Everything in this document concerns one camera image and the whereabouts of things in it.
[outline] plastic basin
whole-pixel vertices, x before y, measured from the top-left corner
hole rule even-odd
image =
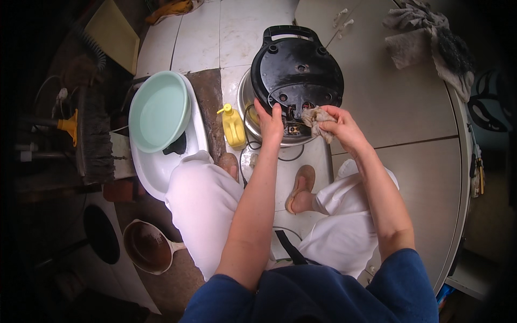
[[[142,84],[129,110],[129,135],[137,148],[153,153],[164,150],[187,128],[191,102],[179,74],[163,71]]]

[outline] white pants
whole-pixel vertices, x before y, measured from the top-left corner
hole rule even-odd
[[[393,173],[387,171],[398,187]],[[204,150],[184,158],[171,174],[165,205],[206,281],[219,266],[242,192]],[[372,257],[377,235],[352,159],[343,163],[334,183],[317,193],[313,208],[329,216],[316,222],[299,251],[305,258],[357,278]]]

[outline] blue shirt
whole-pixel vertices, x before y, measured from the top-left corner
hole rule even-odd
[[[372,282],[327,266],[264,271],[252,293],[214,275],[194,294],[181,322],[438,322],[438,306],[413,249],[390,255]]]

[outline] yellow bottle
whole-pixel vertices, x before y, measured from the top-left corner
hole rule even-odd
[[[243,149],[246,143],[244,134],[244,124],[237,111],[232,109],[232,105],[227,103],[217,113],[223,112],[223,129],[228,144],[234,148]]]

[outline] stainless steel pot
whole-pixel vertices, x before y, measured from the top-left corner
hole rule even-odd
[[[258,141],[262,141],[262,135],[260,134],[260,126],[257,122],[255,108],[251,107],[249,109],[248,115],[246,117],[244,116],[246,108],[250,105],[253,105],[253,100],[255,99],[255,97],[256,95],[251,85],[250,70],[248,70],[246,71],[246,73],[244,73],[244,76],[242,77],[239,83],[239,89],[237,91],[237,110],[239,111],[240,117],[244,120],[246,128],[249,129],[249,131],[253,134],[253,136],[256,139],[258,139]],[[293,147],[303,145],[310,142],[313,139],[314,138],[312,137],[302,139],[284,137],[280,146]]]

